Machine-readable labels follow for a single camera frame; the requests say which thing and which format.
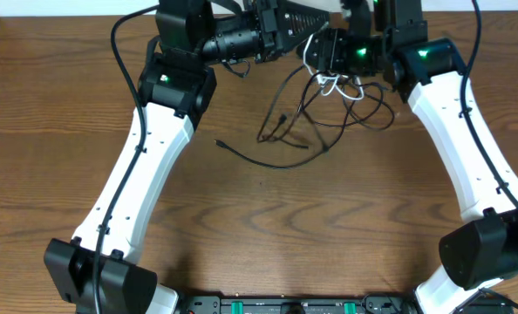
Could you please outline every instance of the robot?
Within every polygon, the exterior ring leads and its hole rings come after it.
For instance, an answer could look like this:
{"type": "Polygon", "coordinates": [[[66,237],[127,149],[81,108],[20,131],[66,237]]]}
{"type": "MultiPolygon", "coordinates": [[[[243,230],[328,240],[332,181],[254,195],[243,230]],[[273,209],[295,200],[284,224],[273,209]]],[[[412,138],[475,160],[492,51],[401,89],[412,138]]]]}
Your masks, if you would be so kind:
{"type": "Polygon", "coordinates": [[[513,312],[500,300],[477,300],[487,288],[518,275],[518,178],[476,104],[468,80],[474,60],[466,65],[447,38],[428,39],[420,0],[376,0],[377,36],[371,34],[365,0],[341,4],[348,30],[329,28],[328,12],[287,0],[246,0],[243,10],[233,0],[160,0],[114,26],[112,37],[123,21],[157,10],[160,35],[149,42],[138,90],[120,62],[137,109],[102,194],[72,240],[53,239],[44,254],[59,295],[76,304],[77,313],[513,312]],[[211,2],[234,15],[215,19],[211,2]],[[161,52],[154,52],[157,44],[161,52]],[[214,95],[209,66],[222,64],[245,77],[247,72],[232,65],[249,65],[245,58],[274,62],[297,47],[309,65],[327,75],[383,73],[430,133],[465,223],[441,239],[442,265],[401,297],[230,299],[182,296],[157,284],[156,274],[137,262],[160,191],[214,95]]]}

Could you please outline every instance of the cable tie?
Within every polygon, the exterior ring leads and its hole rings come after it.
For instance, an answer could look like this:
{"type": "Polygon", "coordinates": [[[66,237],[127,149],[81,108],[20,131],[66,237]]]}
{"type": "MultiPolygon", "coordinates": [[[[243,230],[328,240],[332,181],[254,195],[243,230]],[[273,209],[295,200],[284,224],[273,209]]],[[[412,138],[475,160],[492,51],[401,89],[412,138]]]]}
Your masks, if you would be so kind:
{"type": "Polygon", "coordinates": [[[145,148],[145,149],[140,149],[139,145],[137,145],[137,146],[135,147],[135,150],[136,150],[136,151],[141,151],[143,154],[146,154],[146,153],[147,153],[147,149],[146,149],[146,148],[145,148]]]}
{"type": "Polygon", "coordinates": [[[497,192],[497,194],[500,195],[502,189],[505,189],[508,187],[509,187],[509,182],[503,182],[498,188],[495,189],[495,192],[497,192]]]}
{"type": "Polygon", "coordinates": [[[459,113],[459,119],[462,119],[462,117],[466,117],[468,114],[470,114],[470,112],[472,112],[472,108],[467,107],[467,109],[465,109],[459,113]]]}

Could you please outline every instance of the wire bundle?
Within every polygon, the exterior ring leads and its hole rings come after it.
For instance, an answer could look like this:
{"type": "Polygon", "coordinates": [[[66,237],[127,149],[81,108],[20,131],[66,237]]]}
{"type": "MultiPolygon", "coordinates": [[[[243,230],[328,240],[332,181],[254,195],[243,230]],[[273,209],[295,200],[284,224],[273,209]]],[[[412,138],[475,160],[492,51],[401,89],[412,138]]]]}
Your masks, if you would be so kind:
{"type": "Polygon", "coordinates": [[[277,104],[281,94],[283,93],[286,85],[292,80],[293,77],[296,76],[296,74],[298,74],[300,71],[302,71],[305,68],[308,68],[307,64],[300,65],[283,81],[283,83],[279,87],[278,91],[276,92],[275,97],[273,98],[272,103],[270,104],[269,110],[267,111],[267,115],[265,116],[265,118],[263,120],[261,128],[259,129],[259,132],[257,133],[256,142],[259,144],[282,142],[283,144],[286,144],[286,145],[294,147],[294,148],[308,149],[309,147],[307,147],[307,146],[295,144],[295,143],[290,142],[289,140],[286,140],[286,137],[290,134],[292,128],[296,125],[298,119],[301,118],[302,116],[304,116],[309,121],[309,123],[312,125],[315,135],[321,142],[322,149],[319,152],[313,154],[310,158],[300,161],[298,163],[295,163],[292,165],[287,165],[287,166],[278,166],[278,165],[271,165],[271,164],[261,162],[258,160],[253,160],[253,159],[249,158],[248,156],[239,153],[237,150],[230,147],[229,145],[227,145],[225,142],[223,142],[221,140],[216,140],[216,145],[218,147],[229,150],[231,153],[233,153],[233,154],[237,155],[238,157],[240,157],[248,162],[251,162],[252,164],[257,165],[257,166],[267,167],[267,168],[271,168],[271,169],[293,169],[296,167],[301,167],[303,165],[306,165],[306,164],[312,162],[313,160],[315,160],[317,157],[319,157],[322,154],[325,154],[329,150],[331,150],[331,148],[333,148],[342,139],[342,137],[344,135],[344,131],[346,130],[347,127],[354,126],[354,125],[360,125],[360,126],[364,126],[371,130],[374,130],[374,131],[383,131],[383,130],[388,129],[394,123],[395,112],[392,110],[391,106],[384,101],[385,88],[381,84],[374,82],[374,83],[359,85],[359,84],[352,83],[351,78],[347,78],[347,77],[343,77],[343,76],[339,76],[339,75],[334,76],[328,72],[317,72],[317,73],[312,73],[310,80],[308,81],[305,88],[303,89],[302,97],[300,98],[296,112],[293,115],[293,117],[290,119],[290,123],[288,124],[288,126],[285,129],[283,129],[283,125],[286,124],[286,122],[289,119],[287,115],[283,114],[279,118],[278,123],[273,128],[273,130],[270,133],[265,134],[264,131],[266,129],[266,126],[269,123],[269,121],[271,120],[272,114],[275,111],[276,104],[277,104]],[[311,96],[309,99],[307,99],[308,91],[310,90],[311,86],[314,85],[315,82],[318,82],[320,87],[313,94],[313,96],[311,96]],[[313,101],[319,95],[325,95],[324,89],[329,84],[331,84],[333,87],[336,86],[335,88],[332,87],[331,90],[338,89],[342,93],[344,93],[346,86],[352,87],[353,89],[356,89],[358,91],[358,96],[356,98],[351,98],[354,100],[350,104],[348,104],[348,102],[347,102],[348,97],[345,97],[344,95],[342,97],[343,105],[346,110],[346,113],[344,116],[344,121],[342,124],[331,125],[331,124],[325,124],[325,123],[318,122],[318,121],[314,120],[311,117],[311,115],[307,112],[308,107],[310,107],[310,105],[313,103],[313,101]],[[379,90],[379,97],[374,97],[374,96],[366,93],[365,89],[367,89],[369,87],[376,87],[379,90]],[[375,100],[378,102],[378,104],[371,113],[369,113],[365,117],[361,117],[358,113],[356,113],[356,111],[354,110],[354,107],[358,104],[358,102],[361,99],[364,99],[364,98],[375,100]],[[391,114],[391,119],[390,119],[389,123],[387,123],[385,126],[382,126],[382,127],[376,127],[376,126],[372,126],[372,125],[368,124],[367,123],[368,120],[371,119],[375,114],[377,114],[382,107],[385,107],[391,114]],[[349,123],[348,120],[350,118],[352,118],[354,121],[349,123]],[[325,139],[323,138],[323,136],[321,135],[321,133],[319,132],[319,130],[317,128],[318,126],[339,128],[340,131],[339,131],[336,139],[334,139],[331,143],[327,143],[325,141],[325,139]],[[283,131],[280,132],[280,135],[276,135],[277,133],[279,133],[279,131],[281,129],[283,129],[283,131]]]}

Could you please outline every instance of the cable connector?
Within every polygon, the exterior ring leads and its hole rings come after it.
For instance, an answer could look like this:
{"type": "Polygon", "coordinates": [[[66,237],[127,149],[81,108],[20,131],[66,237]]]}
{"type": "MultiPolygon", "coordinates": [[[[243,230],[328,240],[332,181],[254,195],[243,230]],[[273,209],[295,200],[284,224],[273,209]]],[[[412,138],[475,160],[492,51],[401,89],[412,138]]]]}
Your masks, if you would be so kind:
{"type": "Polygon", "coordinates": [[[220,148],[228,149],[228,145],[221,140],[215,140],[215,144],[220,148]]]}
{"type": "Polygon", "coordinates": [[[280,118],[278,118],[278,125],[279,126],[283,125],[287,119],[288,119],[288,116],[286,115],[286,113],[281,114],[280,118]]]}

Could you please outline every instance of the black cable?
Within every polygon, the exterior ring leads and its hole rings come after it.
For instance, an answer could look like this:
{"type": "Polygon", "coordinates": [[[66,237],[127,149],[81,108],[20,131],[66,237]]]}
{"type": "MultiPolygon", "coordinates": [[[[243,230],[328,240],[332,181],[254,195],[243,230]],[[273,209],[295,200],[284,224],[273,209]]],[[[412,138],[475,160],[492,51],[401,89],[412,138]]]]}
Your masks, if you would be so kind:
{"type": "Polygon", "coordinates": [[[317,157],[321,156],[322,154],[326,153],[329,149],[333,148],[339,141],[340,139],[342,138],[343,134],[344,134],[344,130],[346,129],[346,122],[348,121],[348,118],[350,117],[350,108],[351,106],[349,107],[349,110],[347,111],[346,113],[346,116],[344,118],[344,123],[342,125],[342,128],[340,130],[340,133],[338,134],[337,138],[332,142],[332,144],[330,144],[327,149],[325,150],[321,150],[319,151],[318,153],[316,153],[315,155],[311,156],[309,159],[307,160],[304,160],[304,161],[301,161],[301,162],[298,162],[297,164],[294,164],[294,165],[289,165],[289,166],[275,166],[275,165],[270,165],[270,164],[267,164],[267,163],[264,163],[264,162],[260,162],[260,161],[257,161],[257,160],[252,160],[251,158],[247,157],[246,155],[244,154],[241,154],[239,153],[238,151],[236,151],[234,148],[228,146],[226,143],[224,143],[223,141],[221,140],[216,140],[215,143],[218,147],[221,147],[221,148],[224,148],[224,149],[227,149],[229,150],[232,154],[235,154],[236,156],[254,164],[254,165],[257,165],[257,166],[261,166],[261,167],[267,167],[267,168],[270,168],[270,169],[275,169],[275,170],[288,170],[288,169],[294,169],[294,168],[297,168],[297,167],[301,167],[303,165],[306,165],[310,162],[312,162],[313,160],[317,159],[317,157]]]}
{"type": "MultiPolygon", "coordinates": [[[[367,89],[370,86],[376,86],[379,89],[379,92],[380,92],[380,95],[381,95],[380,96],[381,99],[383,99],[385,97],[385,95],[384,95],[384,88],[380,84],[378,84],[378,83],[370,83],[370,84],[362,85],[362,87],[364,87],[364,89],[367,89]]],[[[378,99],[374,98],[373,96],[365,94],[365,93],[364,93],[364,96],[369,98],[369,99],[378,100],[378,99]]],[[[344,107],[346,107],[346,100],[344,98],[343,98],[343,105],[344,105],[344,107]]],[[[395,122],[395,112],[394,112],[394,110],[392,110],[391,106],[389,106],[384,101],[380,101],[378,103],[378,105],[376,106],[376,108],[371,113],[369,113],[367,116],[365,116],[363,118],[360,117],[357,113],[355,113],[354,110],[351,110],[350,115],[354,119],[354,122],[356,122],[360,126],[363,126],[363,127],[367,128],[367,129],[370,129],[372,131],[384,131],[384,130],[388,129],[389,127],[391,127],[392,124],[395,122]],[[365,123],[367,120],[369,120],[371,117],[373,117],[373,115],[375,113],[377,113],[379,111],[381,106],[384,106],[385,108],[387,108],[387,110],[389,110],[389,113],[391,114],[391,119],[389,120],[389,122],[386,125],[382,126],[382,127],[370,126],[367,123],[365,123]]]]}
{"type": "Polygon", "coordinates": [[[490,296],[493,296],[495,298],[498,298],[501,301],[503,301],[506,305],[510,305],[510,306],[512,306],[512,307],[514,307],[514,308],[516,308],[518,310],[518,303],[513,301],[513,300],[511,300],[510,298],[505,297],[502,294],[497,293],[497,292],[495,292],[495,291],[493,291],[491,289],[487,289],[487,288],[482,288],[482,289],[480,289],[480,291],[485,293],[485,294],[488,294],[490,296]]]}
{"type": "Polygon", "coordinates": [[[278,118],[278,123],[276,124],[275,128],[273,128],[273,130],[270,132],[269,135],[261,135],[260,133],[257,134],[257,143],[264,143],[270,139],[273,138],[273,136],[275,136],[275,133],[276,131],[278,131],[280,129],[281,126],[283,126],[284,123],[286,123],[286,120],[288,119],[288,116],[284,113],[280,116],[280,118],[278,118]]]}
{"type": "MultiPolygon", "coordinates": [[[[376,97],[373,97],[371,96],[370,94],[367,94],[367,93],[364,93],[364,97],[366,98],[369,98],[369,99],[372,99],[372,100],[375,100],[375,101],[379,101],[379,99],[377,99],[376,97]]],[[[352,109],[352,112],[351,114],[353,114],[352,117],[356,117],[356,120],[354,122],[350,122],[349,124],[346,125],[346,127],[350,127],[350,126],[355,126],[356,124],[359,124],[361,126],[364,126],[366,128],[369,128],[369,129],[372,129],[372,130],[376,130],[376,131],[383,131],[383,130],[386,130],[388,129],[389,127],[392,126],[392,124],[394,123],[394,120],[396,119],[396,113],[394,112],[394,110],[392,110],[391,108],[391,105],[389,105],[387,102],[383,101],[381,103],[382,106],[384,106],[388,111],[389,113],[391,114],[391,120],[389,121],[389,123],[387,123],[385,126],[383,127],[380,127],[380,128],[375,128],[375,127],[372,127],[372,126],[367,126],[366,124],[363,124],[363,123],[360,123],[360,122],[366,122],[367,119],[366,118],[359,118],[358,115],[356,113],[354,113],[353,109],[352,109]]],[[[340,125],[332,125],[332,124],[326,124],[326,123],[322,123],[322,122],[318,122],[316,121],[315,124],[317,126],[325,126],[325,127],[341,127],[340,125]]]]}
{"type": "Polygon", "coordinates": [[[294,143],[291,143],[291,142],[289,142],[289,141],[287,141],[287,140],[284,140],[284,139],[282,139],[282,140],[280,140],[280,141],[281,141],[282,143],[284,143],[284,144],[286,144],[286,145],[288,145],[288,146],[294,147],[294,148],[298,148],[298,149],[310,149],[310,147],[309,147],[309,146],[306,146],[306,145],[300,145],[300,144],[294,144],[294,143]]]}
{"type": "Polygon", "coordinates": [[[470,78],[470,72],[473,69],[474,61],[476,60],[476,57],[478,56],[478,50],[480,49],[480,41],[481,41],[481,33],[482,33],[482,16],[480,12],[480,6],[478,5],[477,0],[472,0],[472,3],[474,5],[474,13],[476,14],[476,21],[477,21],[477,29],[476,29],[476,40],[474,42],[474,48],[472,55],[470,57],[470,60],[468,61],[467,70],[465,71],[465,74],[462,77],[462,83],[460,84],[460,105],[462,107],[462,112],[460,114],[461,118],[464,118],[467,122],[468,130],[470,131],[470,134],[472,135],[474,139],[474,143],[478,147],[478,150],[480,151],[482,158],[486,162],[487,166],[489,167],[489,170],[492,172],[492,175],[494,176],[495,180],[499,184],[498,187],[498,193],[499,190],[502,190],[503,193],[505,193],[505,196],[515,205],[516,209],[518,210],[518,201],[515,198],[515,196],[511,193],[511,191],[508,188],[508,184],[501,178],[501,175],[495,168],[494,163],[492,162],[491,158],[486,152],[486,148],[484,148],[484,145],[482,144],[480,137],[478,136],[478,133],[476,132],[476,128],[474,127],[474,123],[472,122],[472,118],[470,117],[470,111],[471,108],[467,105],[467,85],[468,85],[468,79],[470,78]]]}
{"type": "Polygon", "coordinates": [[[123,73],[124,78],[126,79],[127,85],[129,86],[129,90],[131,91],[131,94],[133,95],[133,99],[135,100],[135,105],[137,107],[137,113],[139,115],[139,121],[140,121],[140,140],[139,145],[135,148],[135,154],[133,155],[133,158],[131,162],[129,163],[129,167],[127,167],[126,173],[124,174],[123,178],[121,179],[121,182],[118,185],[118,189],[113,195],[112,200],[110,201],[110,206],[108,207],[108,210],[106,211],[106,214],[104,215],[104,220],[102,221],[102,224],[99,226],[99,237],[96,241],[96,249],[94,250],[94,261],[92,266],[92,289],[93,289],[93,295],[94,295],[94,307],[97,314],[102,313],[102,305],[100,302],[100,254],[102,254],[102,245],[104,243],[104,236],[106,235],[106,232],[108,230],[108,222],[110,221],[110,217],[112,217],[113,208],[115,207],[116,203],[118,202],[119,196],[121,195],[121,192],[123,191],[123,188],[127,184],[127,180],[129,179],[129,176],[131,175],[131,172],[135,168],[135,165],[137,164],[137,160],[139,159],[141,153],[143,152],[144,146],[145,146],[145,140],[147,138],[147,124],[145,122],[145,113],[143,112],[143,106],[141,104],[141,100],[139,98],[139,94],[137,93],[137,90],[135,89],[135,85],[133,84],[133,81],[131,80],[131,77],[129,76],[129,72],[127,72],[126,66],[124,65],[121,56],[119,55],[118,46],[116,45],[116,32],[118,28],[127,20],[138,17],[140,15],[143,15],[145,13],[148,13],[153,10],[158,9],[158,5],[155,5],[151,8],[140,10],[137,12],[134,12],[132,14],[126,15],[118,20],[116,24],[112,28],[112,34],[111,34],[111,44],[112,44],[112,51],[113,55],[116,58],[116,61],[118,62],[119,68],[121,72],[123,73]]]}
{"type": "Polygon", "coordinates": [[[244,63],[244,64],[246,64],[246,65],[248,66],[248,68],[247,68],[247,70],[246,70],[245,72],[238,72],[238,71],[234,70],[234,68],[232,67],[232,65],[231,65],[231,64],[229,64],[228,62],[222,62],[222,65],[224,66],[224,68],[225,68],[228,72],[230,72],[230,73],[232,73],[232,74],[236,75],[236,76],[237,76],[238,78],[240,78],[240,79],[245,79],[246,77],[248,77],[249,72],[251,71],[251,63],[250,63],[248,60],[245,60],[245,59],[244,59],[244,60],[242,60],[242,61],[240,61],[240,62],[236,63],[235,65],[239,65],[239,64],[242,64],[242,63],[244,63]]]}
{"type": "Polygon", "coordinates": [[[269,123],[269,120],[270,120],[270,116],[273,114],[273,112],[275,111],[275,106],[276,106],[276,103],[278,103],[278,99],[280,98],[280,96],[282,95],[284,89],[286,88],[286,85],[290,82],[290,80],[296,75],[298,74],[301,70],[303,70],[305,68],[305,65],[300,65],[297,69],[295,69],[294,71],[292,71],[292,73],[283,81],[283,83],[280,85],[280,87],[278,87],[278,91],[276,91],[276,94],[275,94],[275,97],[273,98],[273,101],[270,103],[270,107],[269,107],[269,110],[267,111],[267,115],[265,116],[265,119],[263,120],[262,122],[262,125],[261,125],[261,128],[259,129],[259,132],[257,133],[257,142],[258,143],[261,143],[263,141],[266,141],[266,140],[270,140],[270,138],[272,138],[272,136],[274,136],[273,133],[271,133],[270,136],[262,139],[262,133],[263,131],[265,130],[265,127],[267,126],[267,123],[269,123]]]}
{"type": "Polygon", "coordinates": [[[145,65],[148,65],[153,59],[154,50],[156,50],[156,45],[160,42],[160,35],[156,35],[151,39],[147,44],[147,57],[145,58],[145,65]]]}
{"type": "MultiPolygon", "coordinates": [[[[375,87],[377,87],[377,88],[378,88],[378,90],[379,90],[379,94],[381,95],[380,97],[381,97],[381,98],[384,98],[384,97],[385,97],[385,96],[384,96],[384,94],[385,94],[385,90],[386,90],[386,88],[384,88],[380,83],[377,83],[377,82],[367,83],[367,84],[363,84],[363,85],[352,85],[352,84],[350,83],[350,78],[349,78],[349,79],[347,79],[347,80],[344,82],[344,84],[345,84],[345,85],[348,85],[348,86],[352,86],[352,87],[354,87],[354,88],[356,88],[356,89],[358,89],[358,88],[364,88],[364,89],[367,89],[367,88],[369,88],[369,87],[371,87],[371,86],[375,86],[375,87]]],[[[379,111],[379,108],[381,108],[381,105],[382,105],[382,103],[378,103],[378,106],[375,108],[375,110],[374,110],[373,112],[371,112],[370,114],[368,114],[367,116],[365,116],[365,118],[363,118],[363,120],[368,120],[368,119],[369,119],[369,118],[371,118],[373,115],[375,115],[375,113],[377,113],[377,112],[379,111]]]]}
{"type": "Polygon", "coordinates": [[[269,136],[267,136],[267,138],[269,139],[268,142],[270,143],[275,143],[275,142],[278,142],[278,141],[282,141],[283,142],[283,139],[284,137],[286,137],[288,134],[290,134],[290,131],[292,130],[292,128],[294,127],[294,125],[296,124],[296,121],[297,119],[300,117],[300,115],[302,115],[303,113],[305,113],[304,111],[304,108],[305,107],[308,107],[312,102],[313,100],[315,100],[320,94],[321,92],[323,91],[323,87],[320,87],[317,92],[315,92],[313,94],[313,96],[311,96],[310,100],[308,100],[307,103],[305,103],[305,105],[303,106],[303,97],[305,95],[302,96],[302,100],[300,101],[300,105],[298,106],[298,112],[296,112],[296,115],[294,116],[294,119],[291,121],[290,123],[290,126],[288,126],[288,128],[284,131],[283,135],[279,136],[279,137],[276,137],[274,133],[271,132],[271,134],[269,136]]]}
{"type": "Polygon", "coordinates": [[[305,109],[303,109],[302,114],[313,125],[313,130],[315,131],[315,135],[317,136],[319,141],[321,141],[321,145],[322,145],[323,150],[325,152],[327,152],[329,150],[329,146],[325,142],[325,139],[323,138],[323,135],[321,135],[321,133],[319,132],[319,129],[317,129],[315,127],[315,120],[311,118],[310,114],[308,112],[306,112],[305,109]]]}
{"type": "Polygon", "coordinates": [[[471,296],[463,305],[456,307],[453,314],[461,314],[468,306],[476,302],[480,297],[484,296],[486,296],[486,294],[484,294],[482,290],[478,290],[478,292],[471,296]]]}
{"type": "Polygon", "coordinates": [[[319,88],[317,90],[317,92],[310,98],[310,100],[305,103],[305,98],[307,96],[307,93],[310,89],[310,86],[313,85],[313,82],[315,81],[315,79],[317,78],[317,76],[319,75],[322,75],[322,74],[326,74],[326,73],[323,73],[323,72],[318,72],[316,74],[314,74],[310,80],[308,81],[308,83],[305,85],[305,88],[303,89],[303,92],[302,92],[302,98],[300,100],[300,103],[298,104],[298,107],[296,109],[296,114],[294,115],[294,117],[292,118],[291,122],[290,122],[290,125],[286,128],[286,130],[283,132],[283,134],[279,137],[273,137],[272,139],[270,139],[269,141],[279,141],[281,139],[283,139],[284,137],[286,137],[286,135],[288,135],[290,133],[290,131],[292,130],[292,128],[294,127],[294,125],[296,124],[298,118],[302,115],[302,112],[305,108],[307,108],[312,102],[313,100],[315,100],[315,98],[317,98],[317,96],[319,96],[321,94],[321,92],[323,91],[324,89],[324,86],[321,86],[321,88],[319,88]]]}

